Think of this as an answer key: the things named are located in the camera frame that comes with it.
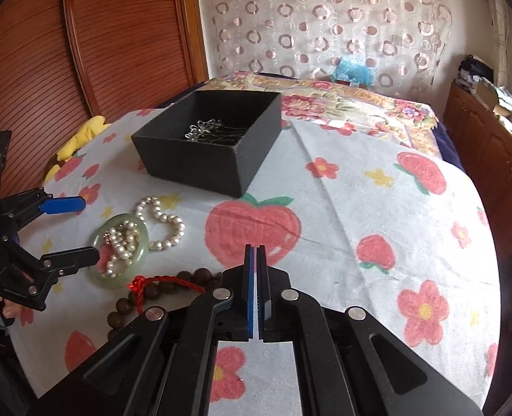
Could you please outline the green jade bangle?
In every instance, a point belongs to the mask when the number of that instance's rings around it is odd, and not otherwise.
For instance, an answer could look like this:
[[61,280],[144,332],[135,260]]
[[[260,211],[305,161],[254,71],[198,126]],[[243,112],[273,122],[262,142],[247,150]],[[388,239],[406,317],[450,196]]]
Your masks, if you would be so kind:
[[125,287],[140,272],[148,253],[148,230],[133,214],[118,214],[102,224],[91,237],[100,259],[90,267],[98,286]]

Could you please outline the black jewelry box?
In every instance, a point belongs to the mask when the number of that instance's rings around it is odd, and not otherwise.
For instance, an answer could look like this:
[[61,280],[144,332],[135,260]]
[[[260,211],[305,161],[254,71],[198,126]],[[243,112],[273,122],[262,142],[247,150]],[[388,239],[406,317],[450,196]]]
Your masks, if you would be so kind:
[[132,141],[149,175],[240,197],[280,132],[280,93],[196,90],[142,126]]

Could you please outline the yellow plush toy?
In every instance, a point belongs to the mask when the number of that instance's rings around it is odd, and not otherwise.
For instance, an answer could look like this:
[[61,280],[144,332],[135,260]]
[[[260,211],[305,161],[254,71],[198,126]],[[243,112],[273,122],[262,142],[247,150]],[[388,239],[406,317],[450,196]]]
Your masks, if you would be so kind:
[[83,159],[79,151],[110,126],[106,118],[96,115],[87,120],[78,131],[48,160],[44,183],[59,181],[77,169]]

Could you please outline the wooden wardrobe door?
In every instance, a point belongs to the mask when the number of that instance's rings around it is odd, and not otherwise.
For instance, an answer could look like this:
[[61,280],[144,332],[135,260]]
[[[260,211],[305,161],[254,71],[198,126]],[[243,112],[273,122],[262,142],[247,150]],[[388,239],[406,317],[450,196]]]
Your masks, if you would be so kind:
[[0,192],[39,186],[95,115],[157,107],[208,77],[198,0],[0,0]]

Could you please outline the floral quilt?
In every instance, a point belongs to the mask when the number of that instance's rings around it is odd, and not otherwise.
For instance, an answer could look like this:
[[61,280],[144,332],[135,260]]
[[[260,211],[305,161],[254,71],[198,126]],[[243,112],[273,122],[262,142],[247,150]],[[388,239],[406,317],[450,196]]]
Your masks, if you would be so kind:
[[281,94],[283,118],[309,121],[344,135],[358,131],[429,156],[441,156],[433,134],[438,119],[426,103],[387,97],[361,87],[246,71],[213,78],[202,89],[277,92]]

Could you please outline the pink circle lace curtain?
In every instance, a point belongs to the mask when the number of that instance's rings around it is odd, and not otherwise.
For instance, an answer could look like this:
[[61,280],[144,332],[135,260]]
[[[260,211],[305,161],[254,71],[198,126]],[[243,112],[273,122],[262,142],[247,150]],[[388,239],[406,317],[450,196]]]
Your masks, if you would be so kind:
[[290,78],[364,68],[379,93],[428,89],[445,49],[448,0],[199,0],[208,64]]

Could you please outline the wooden sideboard cabinet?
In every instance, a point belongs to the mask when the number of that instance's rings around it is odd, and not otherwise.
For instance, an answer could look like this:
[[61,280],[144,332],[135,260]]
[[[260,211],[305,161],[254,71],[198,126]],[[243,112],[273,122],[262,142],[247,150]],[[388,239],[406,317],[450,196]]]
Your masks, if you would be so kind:
[[512,256],[512,133],[475,97],[450,87],[443,123],[476,186],[500,260]]

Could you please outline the clutter pile on cabinet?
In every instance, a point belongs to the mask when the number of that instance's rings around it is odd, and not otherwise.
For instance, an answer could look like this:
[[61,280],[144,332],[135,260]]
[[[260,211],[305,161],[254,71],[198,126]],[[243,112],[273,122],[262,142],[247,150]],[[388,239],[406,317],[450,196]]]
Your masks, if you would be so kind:
[[496,86],[493,79],[493,69],[479,57],[467,54],[458,67],[455,83],[471,94],[512,132],[512,93],[505,86]]

